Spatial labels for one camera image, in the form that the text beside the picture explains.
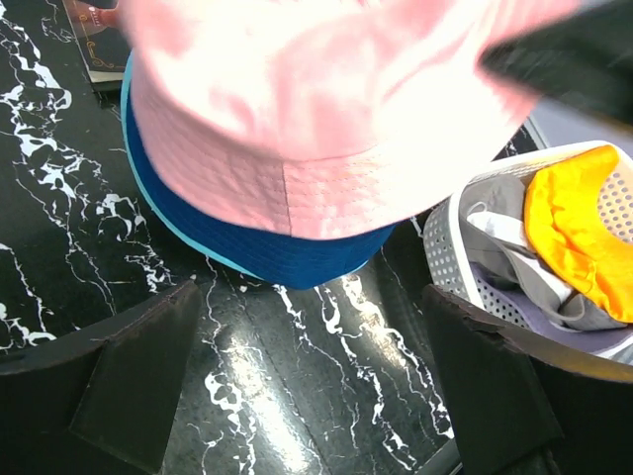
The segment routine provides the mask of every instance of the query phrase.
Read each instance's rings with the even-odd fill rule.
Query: gray fabric
[[[556,323],[564,323],[572,329],[583,331],[626,327],[581,293],[576,292],[561,305],[558,295],[539,274],[510,251],[519,251],[530,258],[538,259],[535,253],[490,237],[467,221],[470,213],[484,211],[484,208],[486,211],[523,221],[524,201],[525,185],[518,178],[509,175],[489,178],[464,190],[459,205],[459,221],[469,260],[481,264],[496,275],[501,281],[496,282],[498,288],[502,288],[502,281],[517,284],[527,298]],[[546,264],[538,260],[547,269]]]

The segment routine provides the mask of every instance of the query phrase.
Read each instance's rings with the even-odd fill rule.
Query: purple fabric
[[[592,354],[600,354],[617,348],[627,340],[633,343],[633,326],[629,326],[625,329],[594,332],[574,332],[562,329],[552,324],[545,314],[520,290],[500,291],[491,285],[491,280],[487,278],[487,273],[481,266],[471,263],[471,269],[475,278],[485,282],[489,292],[492,292],[496,299],[513,306],[535,333],[557,341],[565,346]]]

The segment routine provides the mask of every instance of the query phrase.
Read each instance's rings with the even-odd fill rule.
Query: pink bucket hat
[[[161,180],[216,219],[359,235],[447,197],[536,98],[483,50],[576,0],[121,0]]]

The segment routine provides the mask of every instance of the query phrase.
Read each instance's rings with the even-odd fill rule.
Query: marble surface
[[[419,325],[423,217],[310,291],[208,261],[142,201],[60,5],[0,0],[0,352],[193,278],[208,311],[163,475],[416,473],[453,437]],[[501,155],[533,148],[519,131]]]

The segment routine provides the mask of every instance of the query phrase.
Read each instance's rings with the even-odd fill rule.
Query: book
[[[130,47],[117,28],[118,0],[63,0],[96,92],[121,89]]]

